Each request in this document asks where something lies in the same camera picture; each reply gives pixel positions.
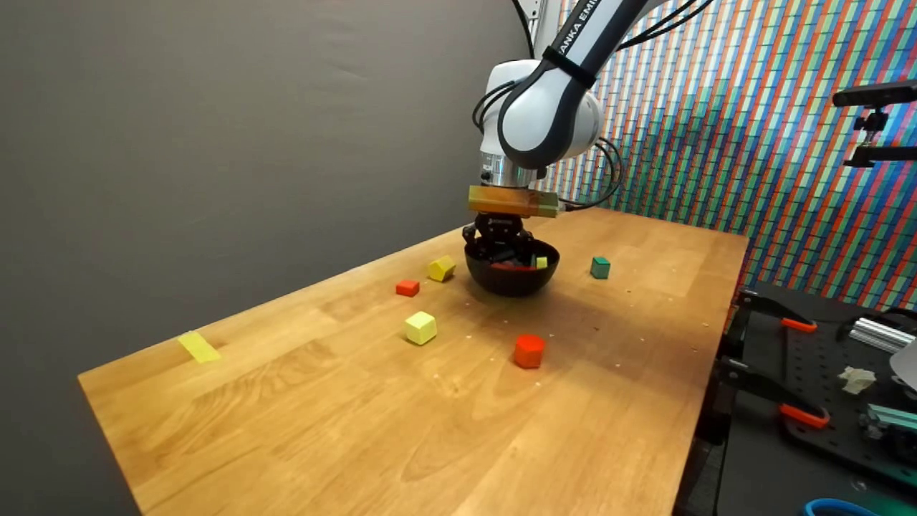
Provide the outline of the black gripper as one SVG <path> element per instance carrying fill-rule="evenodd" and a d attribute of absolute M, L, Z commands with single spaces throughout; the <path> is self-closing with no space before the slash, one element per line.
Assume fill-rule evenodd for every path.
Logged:
<path fill-rule="evenodd" d="M 478 215 L 463 230 L 463 238 L 464 250 L 478 262 L 514 262 L 533 242 L 520 215 Z"/>

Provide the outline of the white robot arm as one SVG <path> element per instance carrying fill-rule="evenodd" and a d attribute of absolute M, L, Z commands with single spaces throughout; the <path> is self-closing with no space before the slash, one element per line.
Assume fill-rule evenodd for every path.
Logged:
<path fill-rule="evenodd" d="M 520 262 L 533 242 L 524 219 L 576 209 L 576 200 L 538 192 L 533 182 L 600 140 L 596 76 L 660 4 L 579 0 L 538 58 L 490 70 L 478 113 L 481 182 L 467 195 L 477 220 L 464 230 L 484 259 Z"/>

